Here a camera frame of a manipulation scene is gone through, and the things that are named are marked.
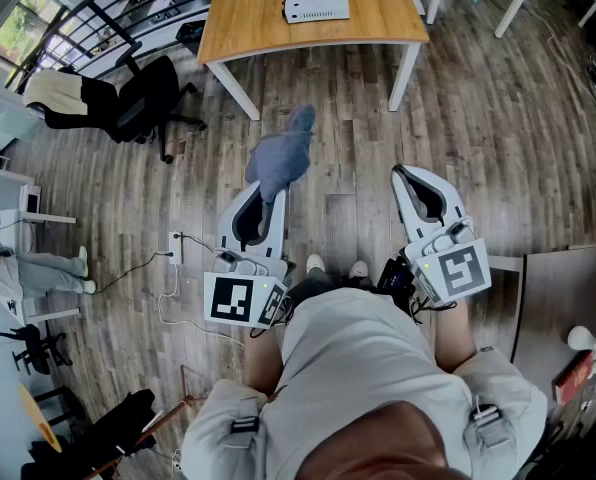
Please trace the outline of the person's right forearm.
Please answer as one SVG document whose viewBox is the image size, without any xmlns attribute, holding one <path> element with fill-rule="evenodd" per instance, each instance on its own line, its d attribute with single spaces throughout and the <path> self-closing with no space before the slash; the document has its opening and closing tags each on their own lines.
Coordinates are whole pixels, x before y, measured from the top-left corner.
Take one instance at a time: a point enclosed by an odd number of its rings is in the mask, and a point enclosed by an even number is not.
<svg viewBox="0 0 596 480">
<path fill-rule="evenodd" d="M 434 320 L 434 354 L 437 365 L 452 373 L 477 353 L 465 300 L 436 313 Z"/>
</svg>

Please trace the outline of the person's left forearm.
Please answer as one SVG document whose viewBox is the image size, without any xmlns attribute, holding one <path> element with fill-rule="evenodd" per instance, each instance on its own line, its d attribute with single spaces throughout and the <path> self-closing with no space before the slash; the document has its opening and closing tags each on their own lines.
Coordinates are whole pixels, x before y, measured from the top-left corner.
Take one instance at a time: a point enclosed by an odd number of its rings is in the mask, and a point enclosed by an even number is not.
<svg viewBox="0 0 596 480">
<path fill-rule="evenodd" d="M 283 362 L 276 330 L 270 328 L 244 341 L 243 383 L 266 396 L 276 391 L 283 372 Z"/>
</svg>

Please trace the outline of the person's dark trousers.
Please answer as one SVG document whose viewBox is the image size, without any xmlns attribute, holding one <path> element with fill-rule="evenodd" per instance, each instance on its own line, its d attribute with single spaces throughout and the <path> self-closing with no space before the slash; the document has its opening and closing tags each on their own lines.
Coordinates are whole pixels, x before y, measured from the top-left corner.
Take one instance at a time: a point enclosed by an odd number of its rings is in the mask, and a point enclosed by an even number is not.
<svg viewBox="0 0 596 480">
<path fill-rule="evenodd" d="M 375 290 L 373 282 L 368 276 L 341 276 L 315 267 L 307 273 L 304 280 L 287 292 L 287 297 L 294 306 L 297 306 L 308 298 L 341 288 L 354 288 L 370 292 Z"/>
</svg>

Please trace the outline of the yellow round board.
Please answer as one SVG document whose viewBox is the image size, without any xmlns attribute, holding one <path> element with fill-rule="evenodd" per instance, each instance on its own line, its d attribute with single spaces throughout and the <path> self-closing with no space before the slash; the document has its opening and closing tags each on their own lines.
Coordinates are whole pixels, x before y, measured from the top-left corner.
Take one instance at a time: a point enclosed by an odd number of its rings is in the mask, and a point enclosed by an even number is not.
<svg viewBox="0 0 596 480">
<path fill-rule="evenodd" d="M 41 401 L 53 398 L 54 396 L 57 396 L 59 392 L 57 390 L 52 390 L 41 395 L 32 396 L 27 387 L 24 384 L 19 383 L 18 393 L 27 415 L 32 423 L 38 428 L 42 437 L 57 453 L 61 453 L 62 447 L 59 444 L 57 436 L 51 430 L 53 424 L 45 418 L 39 407 Z"/>
</svg>

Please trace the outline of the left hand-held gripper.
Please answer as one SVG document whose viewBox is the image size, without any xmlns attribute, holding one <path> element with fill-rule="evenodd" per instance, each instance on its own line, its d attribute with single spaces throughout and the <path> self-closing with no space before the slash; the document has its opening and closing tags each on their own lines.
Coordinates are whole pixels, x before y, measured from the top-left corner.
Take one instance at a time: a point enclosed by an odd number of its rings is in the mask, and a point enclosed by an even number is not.
<svg viewBox="0 0 596 480">
<path fill-rule="evenodd" d="M 281 259 L 288 197 L 284 188 L 266 203 L 256 181 L 222 213 L 217 232 L 222 248 L 214 251 L 213 268 L 204 273 L 207 321 L 269 329 L 280 317 L 288 291 L 289 264 Z"/>
</svg>

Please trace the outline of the black metal railing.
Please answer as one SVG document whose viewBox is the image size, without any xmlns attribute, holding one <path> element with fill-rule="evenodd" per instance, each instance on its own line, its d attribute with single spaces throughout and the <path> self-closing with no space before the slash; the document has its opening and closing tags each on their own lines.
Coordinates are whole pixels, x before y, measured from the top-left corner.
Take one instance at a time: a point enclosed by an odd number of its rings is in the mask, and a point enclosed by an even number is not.
<svg viewBox="0 0 596 480">
<path fill-rule="evenodd" d="M 62 6 L 42 29 L 37 43 L 15 65 L 5 87 L 22 93 L 41 69 L 72 68 L 98 76 L 113 69 L 120 54 L 135 47 L 143 55 L 164 49 L 173 39 L 157 35 L 179 22 L 204 20 L 211 0 L 83 0 Z"/>
</svg>

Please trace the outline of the wooden stick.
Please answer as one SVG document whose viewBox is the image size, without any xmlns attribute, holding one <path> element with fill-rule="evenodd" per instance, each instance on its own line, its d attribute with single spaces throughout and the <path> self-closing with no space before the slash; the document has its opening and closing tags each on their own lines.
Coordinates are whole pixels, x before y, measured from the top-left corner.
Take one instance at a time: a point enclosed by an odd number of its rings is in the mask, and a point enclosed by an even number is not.
<svg viewBox="0 0 596 480">
<path fill-rule="evenodd" d="M 150 437 L 154 436 L 158 431 L 160 431 L 163 427 L 165 427 L 170 421 L 176 418 L 180 413 L 182 413 L 186 408 L 191 407 L 195 402 L 199 402 L 200 398 L 194 398 L 191 395 L 185 396 L 171 411 L 167 414 L 163 415 L 162 417 L 158 418 L 152 425 L 150 425 L 139 437 L 137 442 L 134 445 L 134 452 L 137 452 L 140 449 L 140 446 L 143 442 L 148 440 Z M 92 472 L 88 473 L 86 476 L 82 478 L 82 480 L 94 480 L 95 478 L 99 477 L 104 471 L 107 469 L 114 470 L 116 466 L 122 461 L 125 457 L 124 453 L 121 453 L 119 457 L 112 459 L 99 467 L 98 469 L 93 470 Z"/>
</svg>

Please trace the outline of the black waste bin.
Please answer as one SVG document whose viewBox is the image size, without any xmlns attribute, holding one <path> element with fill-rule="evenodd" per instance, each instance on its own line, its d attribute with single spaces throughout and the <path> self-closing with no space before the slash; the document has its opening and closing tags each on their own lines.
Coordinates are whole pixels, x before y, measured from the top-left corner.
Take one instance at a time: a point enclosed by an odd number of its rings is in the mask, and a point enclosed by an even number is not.
<svg viewBox="0 0 596 480">
<path fill-rule="evenodd" d="M 186 22 L 176 33 L 176 41 L 184 45 L 194 56 L 198 56 L 205 24 L 204 20 Z"/>
</svg>

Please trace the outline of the dark wooden table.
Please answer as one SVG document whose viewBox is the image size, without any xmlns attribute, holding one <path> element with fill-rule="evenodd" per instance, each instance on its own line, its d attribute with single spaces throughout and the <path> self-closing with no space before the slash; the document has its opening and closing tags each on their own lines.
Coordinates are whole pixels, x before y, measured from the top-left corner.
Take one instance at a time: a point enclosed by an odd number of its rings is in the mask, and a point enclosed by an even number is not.
<svg viewBox="0 0 596 480">
<path fill-rule="evenodd" d="M 528 255 L 512 363 L 550 409 L 555 381 L 578 356 L 567 345 L 578 325 L 596 336 L 596 246 Z"/>
</svg>

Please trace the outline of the person's white shirt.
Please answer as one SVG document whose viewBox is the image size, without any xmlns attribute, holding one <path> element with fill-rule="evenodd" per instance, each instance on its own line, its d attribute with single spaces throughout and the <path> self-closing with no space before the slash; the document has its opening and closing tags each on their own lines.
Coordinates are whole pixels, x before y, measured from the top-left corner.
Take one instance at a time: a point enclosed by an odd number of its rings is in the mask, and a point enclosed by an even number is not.
<svg viewBox="0 0 596 480">
<path fill-rule="evenodd" d="M 546 397 L 503 354 L 483 350 L 444 372 L 384 296 L 339 289 L 304 301 L 282 360 L 271 399 L 215 385 L 183 441 L 188 480 L 295 480 L 327 438 L 396 402 L 430 419 L 449 463 L 473 480 L 512 480 L 543 434 Z"/>
</svg>

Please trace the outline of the black office chair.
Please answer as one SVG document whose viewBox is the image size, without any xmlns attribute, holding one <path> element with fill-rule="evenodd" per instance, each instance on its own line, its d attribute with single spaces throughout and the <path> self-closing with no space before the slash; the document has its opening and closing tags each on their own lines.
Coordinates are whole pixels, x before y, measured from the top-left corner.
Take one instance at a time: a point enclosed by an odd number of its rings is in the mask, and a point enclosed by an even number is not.
<svg viewBox="0 0 596 480">
<path fill-rule="evenodd" d="M 45 323 L 45 331 L 46 336 L 42 338 L 39 329 L 33 324 L 28 324 L 19 329 L 11 329 L 9 333 L 0 332 L 0 337 L 25 343 L 25 350 L 12 353 L 17 370 L 20 370 L 20 363 L 23 363 L 28 374 L 31 374 L 30 367 L 33 367 L 39 374 L 49 375 L 49 359 L 52 359 L 57 367 L 73 365 L 73 362 L 58 350 L 58 343 L 66 338 L 66 334 L 52 335 L 48 323 Z"/>
<path fill-rule="evenodd" d="M 118 66 L 127 65 L 132 73 L 119 89 L 103 80 L 58 70 L 83 78 L 82 100 L 88 106 L 86 115 L 60 114 L 38 104 L 25 106 L 41 112 L 46 125 L 52 129 L 100 129 L 118 144 L 158 140 L 160 160 L 172 163 L 174 157 L 166 152 L 167 124 L 187 123 L 200 131 L 206 128 L 201 119 L 175 112 L 183 97 L 196 93 L 197 88 L 191 82 L 184 86 L 179 84 L 173 62 L 166 55 L 140 68 L 132 54 L 141 46 L 140 42 L 134 44 L 116 61 Z"/>
</svg>

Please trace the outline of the red book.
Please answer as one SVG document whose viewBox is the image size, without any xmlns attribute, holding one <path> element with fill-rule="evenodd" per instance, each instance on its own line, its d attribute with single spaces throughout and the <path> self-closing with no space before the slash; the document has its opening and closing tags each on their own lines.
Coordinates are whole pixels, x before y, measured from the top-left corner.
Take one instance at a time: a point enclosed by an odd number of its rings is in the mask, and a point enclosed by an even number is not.
<svg viewBox="0 0 596 480">
<path fill-rule="evenodd" d="M 575 352 L 578 352 L 578 357 L 563 370 L 554 384 L 555 400 L 559 406 L 565 406 L 574 399 L 587 380 L 596 375 L 596 346 L 593 350 Z"/>
</svg>

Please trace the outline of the beige jacket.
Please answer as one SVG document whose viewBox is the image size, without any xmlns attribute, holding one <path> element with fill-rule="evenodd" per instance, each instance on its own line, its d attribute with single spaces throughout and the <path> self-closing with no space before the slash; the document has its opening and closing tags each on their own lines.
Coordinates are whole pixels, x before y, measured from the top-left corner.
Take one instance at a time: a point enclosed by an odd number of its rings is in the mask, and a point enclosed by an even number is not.
<svg viewBox="0 0 596 480">
<path fill-rule="evenodd" d="M 87 104 L 82 100 L 83 78 L 79 75 L 51 69 L 33 74 L 23 93 L 26 106 L 38 104 L 68 115 L 86 115 Z"/>
</svg>

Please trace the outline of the black backpack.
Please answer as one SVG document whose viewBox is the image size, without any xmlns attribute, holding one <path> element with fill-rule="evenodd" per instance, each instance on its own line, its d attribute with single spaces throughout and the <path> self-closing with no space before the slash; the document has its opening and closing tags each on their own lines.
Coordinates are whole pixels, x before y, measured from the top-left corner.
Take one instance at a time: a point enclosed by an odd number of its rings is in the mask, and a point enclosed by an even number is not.
<svg viewBox="0 0 596 480">
<path fill-rule="evenodd" d="M 60 452 L 44 440 L 33 442 L 29 450 L 33 460 L 21 467 L 20 480 L 83 480 L 112 460 L 154 446 L 153 437 L 137 443 L 155 416 L 154 400 L 149 389 L 128 394 L 74 441 L 59 437 Z"/>
</svg>

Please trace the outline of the blue cloth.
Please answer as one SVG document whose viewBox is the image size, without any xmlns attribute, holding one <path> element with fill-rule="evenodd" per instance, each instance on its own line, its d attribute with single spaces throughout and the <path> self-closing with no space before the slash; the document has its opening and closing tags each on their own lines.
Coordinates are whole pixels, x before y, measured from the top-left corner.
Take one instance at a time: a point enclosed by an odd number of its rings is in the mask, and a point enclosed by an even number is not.
<svg viewBox="0 0 596 480">
<path fill-rule="evenodd" d="M 308 170 L 315 120 L 314 106 L 302 105 L 291 114 L 283 131 L 264 136 L 251 150 L 245 180 L 248 184 L 259 182 L 264 203 L 272 204 L 281 190 Z"/>
</svg>

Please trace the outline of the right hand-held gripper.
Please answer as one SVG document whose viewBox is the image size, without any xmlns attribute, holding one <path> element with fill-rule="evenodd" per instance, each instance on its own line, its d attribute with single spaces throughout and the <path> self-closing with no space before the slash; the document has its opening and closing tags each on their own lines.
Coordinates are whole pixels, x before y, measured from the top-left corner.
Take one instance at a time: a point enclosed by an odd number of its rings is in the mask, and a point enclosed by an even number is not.
<svg viewBox="0 0 596 480">
<path fill-rule="evenodd" d="M 404 257 L 431 304 L 439 308 L 490 288 L 485 242 L 475 236 L 473 220 L 464 217 L 466 210 L 456 188 L 435 173 L 413 166 L 394 166 L 391 183 L 400 220 L 412 242 L 404 248 Z"/>
</svg>

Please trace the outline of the white vase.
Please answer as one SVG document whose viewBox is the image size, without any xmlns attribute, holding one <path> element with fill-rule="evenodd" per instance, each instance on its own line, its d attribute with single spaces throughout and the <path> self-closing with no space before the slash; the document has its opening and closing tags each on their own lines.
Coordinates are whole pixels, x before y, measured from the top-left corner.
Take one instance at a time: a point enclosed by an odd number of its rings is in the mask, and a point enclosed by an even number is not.
<svg viewBox="0 0 596 480">
<path fill-rule="evenodd" d="M 596 337 L 584 326 L 574 326 L 567 336 L 567 345 L 575 351 L 593 350 Z"/>
</svg>

